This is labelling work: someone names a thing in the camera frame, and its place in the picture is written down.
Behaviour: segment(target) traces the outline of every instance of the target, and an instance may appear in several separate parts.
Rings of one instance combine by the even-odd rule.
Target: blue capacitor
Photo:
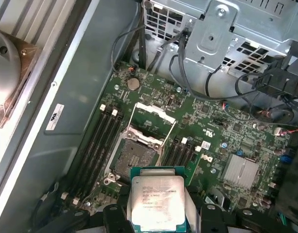
[[[280,157],[280,161],[284,164],[291,164],[293,159],[289,157],[288,155],[284,154]]]
[[[236,152],[236,155],[237,155],[237,156],[243,156],[243,155],[244,155],[243,150],[239,149],[239,150]]]
[[[228,147],[228,144],[226,142],[220,143],[220,147],[226,149]]]

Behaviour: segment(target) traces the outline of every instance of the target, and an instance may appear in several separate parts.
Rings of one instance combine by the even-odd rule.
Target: green circuit board
[[[135,103],[141,102],[163,109],[167,115],[176,119],[176,125],[165,143],[162,159],[176,137],[187,138],[195,146],[201,147],[200,151],[195,151],[193,159],[185,168],[188,184],[196,186],[204,198],[211,187],[223,191],[231,200],[229,211],[238,207],[240,200],[241,208],[252,207],[265,211],[260,203],[263,196],[267,195],[276,166],[280,162],[273,151],[284,148],[289,137],[275,137],[275,126],[258,130],[260,123],[257,121],[240,122],[232,119],[222,110],[220,102],[196,100],[189,93],[177,91],[178,86],[174,83],[146,70],[137,69],[133,74],[139,80],[140,87],[136,91],[130,91],[127,87],[127,81],[131,77],[128,68],[129,64],[121,64],[120,73],[112,75],[99,103],[99,107],[102,104],[112,106],[124,114],[120,131],[128,125]],[[99,107],[94,120],[100,114]],[[229,111],[237,118],[249,118],[247,113],[239,110],[230,108]],[[135,110],[131,124],[143,132],[162,138],[166,137],[172,126],[142,109]],[[222,143],[226,143],[227,147],[222,148]],[[239,151],[243,158],[259,165],[250,189],[228,183],[222,177],[229,157]],[[92,195],[93,208],[115,203],[120,190],[117,183],[104,185],[103,177],[99,179]]]

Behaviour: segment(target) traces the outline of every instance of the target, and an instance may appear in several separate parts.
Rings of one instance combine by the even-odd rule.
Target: gray case wall
[[[100,0],[0,217],[0,233],[26,232],[37,201],[66,175],[110,77],[112,44],[136,25],[137,10],[133,0]],[[45,131],[58,103],[65,106],[60,120]]]

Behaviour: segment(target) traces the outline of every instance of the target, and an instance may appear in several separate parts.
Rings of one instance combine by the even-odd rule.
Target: ram slot
[[[166,166],[172,166],[175,162],[175,158],[176,155],[181,151],[181,146],[179,145],[179,143],[177,145],[175,145],[175,149],[174,152],[169,154]]]
[[[122,122],[123,116],[118,116],[115,120],[114,127],[112,128],[111,132],[109,133],[109,136],[103,146],[103,149],[99,155],[99,159],[97,164],[95,165],[94,169],[92,170],[92,173],[89,175],[89,180],[87,184],[85,185],[85,188],[83,189],[83,194],[81,195],[81,199],[88,196],[94,188],[94,185],[98,179],[98,176],[101,173],[103,165],[107,162],[107,155],[110,152],[110,149],[113,145],[114,139],[118,133],[118,130],[120,128],[121,122]]]
[[[188,149],[184,144],[181,144],[181,150],[178,154],[175,155],[175,160],[173,166],[179,166],[180,162],[182,161],[183,157],[186,155]]]
[[[74,177],[74,182],[72,182],[72,187],[70,190],[70,194],[74,195],[76,190],[78,189],[80,185],[80,179],[83,176],[83,173],[86,171],[87,166],[89,165],[91,158],[92,158],[92,153],[91,151],[95,147],[96,143],[99,141],[100,136],[102,135],[101,132],[104,130],[104,127],[107,123],[107,121],[110,118],[111,112],[106,111],[102,112],[101,116],[99,117],[99,120],[96,124],[95,130],[93,137],[91,137],[91,140],[89,141],[89,144],[83,154],[83,159],[79,165],[79,168],[77,170],[77,173]]]
[[[165,155],[164,161],[162,163],[163,166],[166,166],[166,164],[168,164],[170,156],[174,153],[177,145],[178,145],[178,140],[174,139],[171,146],[170,146],[170,149],[169,149],[168,153]]]
[[[102,149],[104,148],[106,139],[109,135],[109,133],[112,131],[112,128],[114,126],[115,122],[115,116],[111,116],[110,120],[105,124],[104,130],[101,132],[101,137],[98,142],[95,143],[94,149],[92,151],[92,158],[88,165],[88,167],[85,170],[85,173],[83,174],[81,181],[80,181],[80,188],[77,190],[76,197],[79,197],[83,193],[83,189],[85,188],[85,184],[90,179],[90,176],[92,174],[92,171],[96,164],[98,163],[99,154],[101,153]]]
[[[189,161],[192,159],[192,156],[194,154],[194,151],[193,151],[193,146],[192,145],[187,145],[187,153],[185,154],[185,156],[183,157],[183,159],[181,160],[180,162],[180,166],[187,166]]]

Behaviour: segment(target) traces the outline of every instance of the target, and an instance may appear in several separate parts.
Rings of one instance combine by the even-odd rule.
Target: motherboard
[[[256,120],[241,121],[249,115],[231,107],[235,117],[230,117],[222,102],[196,100],[146,70],[121,63],[119,71],[105,87],[94,127],[83,140],[85,163],[98,165],[86,175],[88,184],[81,173],[75,177],[75,186],[86,185],[73,189],[75,197],[94,210],[117,201],[121,186],[130,183],[131,167],[184,166],[185,185],[195,186],[207,203],[221,201],[226,211],[271,209],[273,178],[288,135],[277,137],[275,126]]]

